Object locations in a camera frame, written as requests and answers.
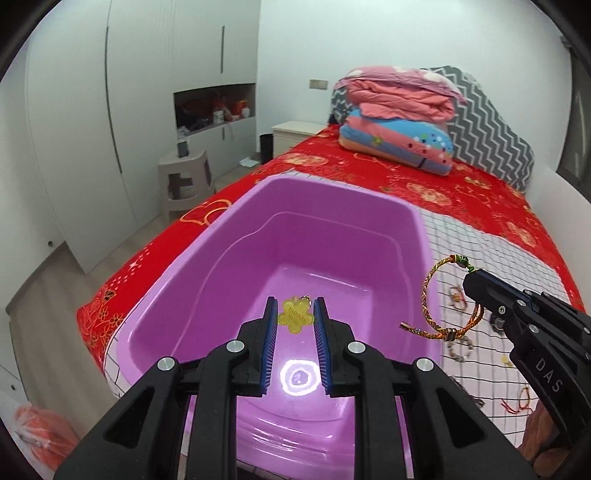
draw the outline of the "window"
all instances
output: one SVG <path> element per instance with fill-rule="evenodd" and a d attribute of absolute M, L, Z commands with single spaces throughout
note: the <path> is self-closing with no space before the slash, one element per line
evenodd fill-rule
<path fill-rule="evenodd" d="M 570 50 L 573 97 L 558 174 L 591 202 L 591 77 Z"/>

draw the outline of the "stack of bedding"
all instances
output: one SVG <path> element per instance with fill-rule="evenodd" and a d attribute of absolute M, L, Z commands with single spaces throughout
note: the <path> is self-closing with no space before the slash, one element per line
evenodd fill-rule
<path fill-rule="evenodd" d="M 452 167 L 446 122 L 454 100 L 465 103 L 443 75 L 400 67 L 360 67 L 335 85 L 333 115 L 348 150 L 399 161 L 439 175 Z"/>

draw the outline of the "gray and white zigzag fabric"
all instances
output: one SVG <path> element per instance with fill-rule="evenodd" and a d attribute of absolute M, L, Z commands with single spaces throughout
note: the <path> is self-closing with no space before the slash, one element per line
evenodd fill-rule
<path fill-rule="evenodd" d="M 353 110 L 354 105 L 347 100 L 347 87 L 341 87 L 333 90 L 330 99 L 330 111 L 335 116 L 335 120 L 343 125 L 347 117 Z"/>
<path fill-rule="evenodd" d="M 456 105 L 456 116 L 447 123 L 454 157 L 525 193 L 534 166 L 529 144 L 503 121 L 470 74 L 449 65 L 430 70 L 455 83 L 467 100 L 466 105 Z"/>

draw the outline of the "bed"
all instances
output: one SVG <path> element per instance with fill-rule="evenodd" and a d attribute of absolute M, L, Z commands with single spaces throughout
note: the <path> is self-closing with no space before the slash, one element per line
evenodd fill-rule
<path fill-rule="evenodd" d="M 119 372 L 116 345 L 125 318 L 171 262 L 244 193 L 271 175 L 314 176 L 400 197 L 415 205 L 427 229 L 433 263 L 467 255 L 518 289 L 547 291 L 583 310 L 577 287 L 555 244 L 523 195 L 496 177 L 459 161 L 447 177 L 345 150 L 329 125 L 285 154 L 216 193 L 138 252 L 77 312 L 82 338 L 113 391 L 129 384 Z M 461 291 L 463 272 L 438 272 L 443 323 L 465 324 L 473 304 Z M 519 445 L 536 395 L 508 360 L 511 343 L 489 322 L 469 334 L 473 347 L 441 344 L 441 367 L 483 402 L 483 412 Z M 454 360 L 466 355 L 465 361 Z"/>

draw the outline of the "black trash can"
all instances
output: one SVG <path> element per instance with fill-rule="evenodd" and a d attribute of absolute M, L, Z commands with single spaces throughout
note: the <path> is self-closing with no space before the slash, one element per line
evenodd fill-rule
<path fill-rule="evenodd" d="M 261 164 L 273 160 L 273 134 L 261 135 Z"/>

